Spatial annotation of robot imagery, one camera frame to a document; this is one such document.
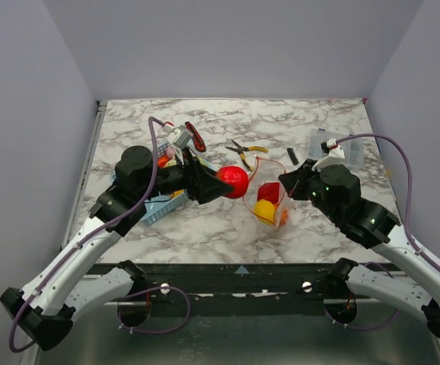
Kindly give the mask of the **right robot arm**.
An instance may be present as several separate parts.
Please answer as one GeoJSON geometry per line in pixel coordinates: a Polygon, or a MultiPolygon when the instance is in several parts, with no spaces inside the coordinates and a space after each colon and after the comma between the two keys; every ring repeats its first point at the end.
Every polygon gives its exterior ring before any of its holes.
{"type": "Polygon", "coordinates": [[[440,339],[440,258],[407,235],[397,216],[363,198],[359,178],[345,166],[315,171],[313,165],[306,160],[279,176],[289,196],[309,201],[346,238],[385,257],[414,281],[408,284],[339,259],[322,279],[322,288],[337,298],[355,294],[388,303],[423,321],[440,339]]]}

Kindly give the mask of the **red bell pepper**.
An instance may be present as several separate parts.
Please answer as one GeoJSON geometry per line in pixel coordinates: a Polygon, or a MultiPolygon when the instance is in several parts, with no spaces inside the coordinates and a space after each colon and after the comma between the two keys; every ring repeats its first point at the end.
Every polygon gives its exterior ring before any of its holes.
{"type": "Polygon", "coordinates": [[[266,200],[273,204],[277,204],[279,202],[279,192],[279,182],[266,182],[257,190],[257,201],[266,200]]]}

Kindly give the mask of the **yellow orange fruit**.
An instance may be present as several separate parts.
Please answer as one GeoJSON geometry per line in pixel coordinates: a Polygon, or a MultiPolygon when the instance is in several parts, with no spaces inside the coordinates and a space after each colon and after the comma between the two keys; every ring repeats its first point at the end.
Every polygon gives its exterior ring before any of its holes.
{"type": "Polygon", "coordinates": [[[259,222],[274,226],[276,224],[277,208],[277,204],[261,199],[254,206],[254,214],[259,222]]]}

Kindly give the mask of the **clear zip bag orange zipper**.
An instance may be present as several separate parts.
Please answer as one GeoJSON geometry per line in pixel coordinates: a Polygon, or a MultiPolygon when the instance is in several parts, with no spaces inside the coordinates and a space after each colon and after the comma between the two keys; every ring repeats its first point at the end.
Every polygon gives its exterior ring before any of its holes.
{"type": "Polygon", "coordinates": [[[288,222],[288,193],[279,181],[279,176],[286,172],[282,163],[256,157],[249,176],[249,185],[242,201],[254,220],[266,230],[279,229],[288,222]]]}

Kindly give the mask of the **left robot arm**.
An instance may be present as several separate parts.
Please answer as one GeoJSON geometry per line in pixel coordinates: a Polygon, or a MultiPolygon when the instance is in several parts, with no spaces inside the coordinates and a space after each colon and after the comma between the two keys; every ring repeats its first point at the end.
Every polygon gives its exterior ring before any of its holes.
{"type": "Polygon", "coordinates": [[[67,336],[84,312],[121,297],[139,299],[147,287],[145,273],[130,261],[119,263],[89,285],[80,281],[146,214],[146,200],[185,190],[202,205],[233,191],[197,157],[191,153],[186,157],[184,164],[161,169],[156,150],[127,148],[115,166],[115,180],[72,240],[33,280],[1,295],[3,307],[14,320],[11,331],[22,329],[32,344],[48,351],[67,336]]]}

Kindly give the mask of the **red apple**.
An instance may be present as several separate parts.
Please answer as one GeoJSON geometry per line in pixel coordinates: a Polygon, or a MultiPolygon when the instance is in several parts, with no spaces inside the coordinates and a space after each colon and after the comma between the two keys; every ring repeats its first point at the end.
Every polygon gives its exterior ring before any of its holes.
{"type": "Polygon", "coordinates": [[[242,168],[237,166],[221,167],[217,171],[216,177],[233,188],[232,192],[225,195],[226,198],[237,199],[246,194],[249,176],[242,168]]]}

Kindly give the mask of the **blue plastic basket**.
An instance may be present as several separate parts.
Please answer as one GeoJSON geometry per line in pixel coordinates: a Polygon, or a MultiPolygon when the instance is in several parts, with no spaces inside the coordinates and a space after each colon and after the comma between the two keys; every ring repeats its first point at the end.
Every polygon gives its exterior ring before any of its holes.
{"type": "MultiPolygon", "coordinates": [[[[166,140],[158,144],[158,159],[166,155],[166,149],[170,146],[166,140]]],[[[171,160],[164,166],[169,167],[176,164],[176,160],[171,160]]],[[[151,226],[160,219],[170,214],[173,210],[189,201],[186,190],[178,190],[170,195],[158,195],[145,201],[146,214],[141,218],[144,225],[151,226]]]]}

